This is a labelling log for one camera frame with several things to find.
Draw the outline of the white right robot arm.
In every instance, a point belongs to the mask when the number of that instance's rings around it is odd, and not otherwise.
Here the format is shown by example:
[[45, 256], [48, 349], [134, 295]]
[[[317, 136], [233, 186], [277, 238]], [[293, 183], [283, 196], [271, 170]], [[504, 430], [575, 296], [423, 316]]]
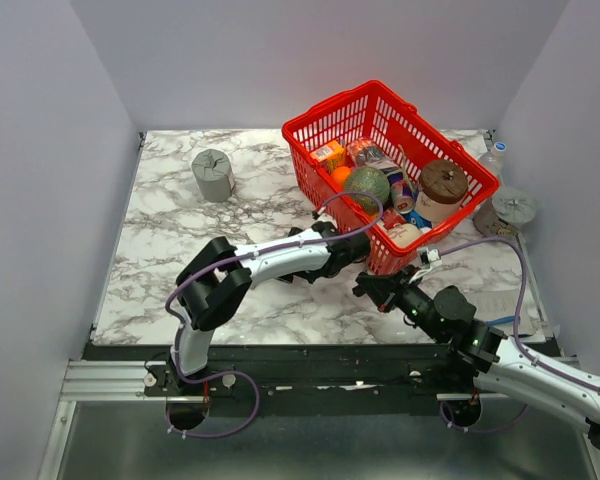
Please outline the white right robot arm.
[[474, 384], [549, 413], [588, 436], [600, 450], [600, 376], [546, 356], [476, 316], [476, 307], [455, 286], [431, 297], [411, 278], [412, 267], [393, 275], [361, 273], [353, 293], [381, 312], [399, 309], [453, 359], [440, 379], [460, 392]]

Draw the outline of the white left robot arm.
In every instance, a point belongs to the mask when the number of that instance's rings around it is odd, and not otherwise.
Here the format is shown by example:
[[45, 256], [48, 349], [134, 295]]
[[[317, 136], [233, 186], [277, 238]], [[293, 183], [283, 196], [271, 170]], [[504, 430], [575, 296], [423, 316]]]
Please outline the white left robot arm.
[[260, 244], [234, 246], [225, 237], [212, 239], [177, 276], [165, 304], [179, 320], [168, 384], [181, 395], [200, 387], [215, 330], [233, 318], [251, 288], [270, 280], [333, 278], [369, 254], [365, 230], [340, 234], [324, 221]]

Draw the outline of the red bull drink can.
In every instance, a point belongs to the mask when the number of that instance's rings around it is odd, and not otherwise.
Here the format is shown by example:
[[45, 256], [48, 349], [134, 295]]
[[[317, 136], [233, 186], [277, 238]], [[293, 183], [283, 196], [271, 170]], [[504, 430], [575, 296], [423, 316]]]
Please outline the red bull drink can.
[[404, 179], [391, 184], [390, 196], [393, 208], [400, 214], [408, 214], [415, 207], [416, 200], [413, 190]]

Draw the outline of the green netted melon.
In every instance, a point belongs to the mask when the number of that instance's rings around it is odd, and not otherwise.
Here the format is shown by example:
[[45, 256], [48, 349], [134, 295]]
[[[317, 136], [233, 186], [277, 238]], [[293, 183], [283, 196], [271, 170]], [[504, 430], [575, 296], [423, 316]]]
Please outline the green netted melon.
[[343, 189], [346, 192], [354, 192], [351, 199], [361, 209], [369, 214], [375, 215], [380, 207], [389, 199], [390, 184], [386, 175], [378, 168], [362, 166], [354, 169], [347, 177]]

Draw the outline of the orange ball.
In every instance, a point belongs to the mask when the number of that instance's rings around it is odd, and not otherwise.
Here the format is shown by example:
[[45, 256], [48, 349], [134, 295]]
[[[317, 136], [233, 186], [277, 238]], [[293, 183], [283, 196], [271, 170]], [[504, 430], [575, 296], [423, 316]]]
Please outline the orange ball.
[[340, 166], [331, 172], [331, 178], [339, 188], [343, 189], [351, 173], [352, 169], [350, 167]]

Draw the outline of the orange yellow snack box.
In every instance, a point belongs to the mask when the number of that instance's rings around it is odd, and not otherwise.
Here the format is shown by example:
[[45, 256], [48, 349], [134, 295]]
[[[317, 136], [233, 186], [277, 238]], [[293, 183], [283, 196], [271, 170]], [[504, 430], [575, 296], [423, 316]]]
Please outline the orange yellow snack box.
[[346, 165], [346, 150], [337, 140], [317, 148], [310, 156], [329, 173]]

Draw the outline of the red plastic shopping basket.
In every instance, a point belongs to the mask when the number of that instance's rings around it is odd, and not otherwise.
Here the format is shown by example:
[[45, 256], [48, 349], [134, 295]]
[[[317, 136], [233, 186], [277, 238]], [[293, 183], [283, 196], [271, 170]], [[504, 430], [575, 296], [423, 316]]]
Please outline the red plastic shopping basket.
[[333, 140], [345, 146], [361, 137], [370, 138], [404, 167], [414, 182], [422, 169], [436, 159], [449, 160], [464, 170], [469, 191], [459, 210], [411, 246], [396, 246], [378, 225], [367, 231], [371, 245], [367, 266], [374, 274], [392, 274], [405, 267], [416, 258], [418, 248], [442, 241], [500, 187], [497, 177], [459, 142], [446, 139], [418, 114], [414, 105], [377, 80], [314, 105], [285, 122], [282, 135], [289, 144], [297, 184], [316, 208], [341, 191], [319, 161], [311, 157], [314, 150]]

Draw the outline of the clear plastic snack bag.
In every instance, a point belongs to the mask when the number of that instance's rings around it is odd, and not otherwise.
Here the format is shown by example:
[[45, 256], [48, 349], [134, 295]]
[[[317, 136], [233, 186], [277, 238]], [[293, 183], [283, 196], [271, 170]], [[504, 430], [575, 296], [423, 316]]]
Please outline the clear plastic snack bag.
[[356, 167], [379, 162], [385, 157], [384, 152], [369, 137], [360, 137], [349, 142], [346, 151]]

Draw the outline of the brown wrapped toilet roll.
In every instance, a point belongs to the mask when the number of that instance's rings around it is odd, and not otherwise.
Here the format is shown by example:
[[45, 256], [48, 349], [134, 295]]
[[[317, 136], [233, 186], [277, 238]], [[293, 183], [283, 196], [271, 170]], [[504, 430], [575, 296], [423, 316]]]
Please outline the brown wrapped toilet roll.
[[415, 212], [431, 223], [441, 223], [459, 210], [467, 192], [462, 168], [449, 160], [434, 160], [418, 179]]

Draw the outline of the blue razor package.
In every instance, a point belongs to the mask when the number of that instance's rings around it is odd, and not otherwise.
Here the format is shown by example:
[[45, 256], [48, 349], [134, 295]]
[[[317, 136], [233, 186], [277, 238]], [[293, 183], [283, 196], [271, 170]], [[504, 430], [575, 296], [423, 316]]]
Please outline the blue razor package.
[[515, 321], [516, 317], [514, 315], [511, 316], [506, 316], [506, 317], [501, 317], [495, 320], [489, 320], [487, 321], [487, 324], [490, 326], [501, 326], [501, 325], [507, 325], [507, 324], [511, 324]]

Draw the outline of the grey wrapped toilet roll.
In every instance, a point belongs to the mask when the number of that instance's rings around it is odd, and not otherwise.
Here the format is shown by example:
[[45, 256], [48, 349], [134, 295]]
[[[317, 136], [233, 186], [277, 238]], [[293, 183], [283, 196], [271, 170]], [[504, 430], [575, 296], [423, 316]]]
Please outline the grey wrapped toilet roll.
[[205, 200], [222, 203], [232, 196], [235, 179], [224, 152], [206, 149], [198, 153], [191, 162], [191, 170]]

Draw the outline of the grey roll on right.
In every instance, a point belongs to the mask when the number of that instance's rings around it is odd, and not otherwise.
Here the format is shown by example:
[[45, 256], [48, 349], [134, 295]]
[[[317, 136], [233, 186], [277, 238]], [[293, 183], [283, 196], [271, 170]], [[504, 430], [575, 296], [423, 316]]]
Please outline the grey roll on right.
[[473, 224], [484, 237], [514, 239], [537, 212], [537, 200], [513, 187], [501, 186], [473, 216]]

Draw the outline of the clear water bottle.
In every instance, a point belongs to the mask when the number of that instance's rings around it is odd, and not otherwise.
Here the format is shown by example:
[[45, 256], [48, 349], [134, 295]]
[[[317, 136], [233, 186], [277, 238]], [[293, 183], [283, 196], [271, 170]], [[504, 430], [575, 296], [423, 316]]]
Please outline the clear water bottle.
[[491, 148], [480, 156], [478, 162], [495, 177], [499, 177], [505, 162], [507, 145], [504, 142], [495, 142]]

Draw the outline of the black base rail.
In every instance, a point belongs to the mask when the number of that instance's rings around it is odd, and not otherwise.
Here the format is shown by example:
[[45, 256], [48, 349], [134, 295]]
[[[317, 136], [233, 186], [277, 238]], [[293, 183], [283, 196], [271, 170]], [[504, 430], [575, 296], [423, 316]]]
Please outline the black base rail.
[[441, 404], [455, 423], [478, 422], [473, 375], [435, 345], [214, 346], [195, 383], [170, 360], [146, 368], [145, 394], [163, 398], [178, 419], [408, 414], [435, 416]]

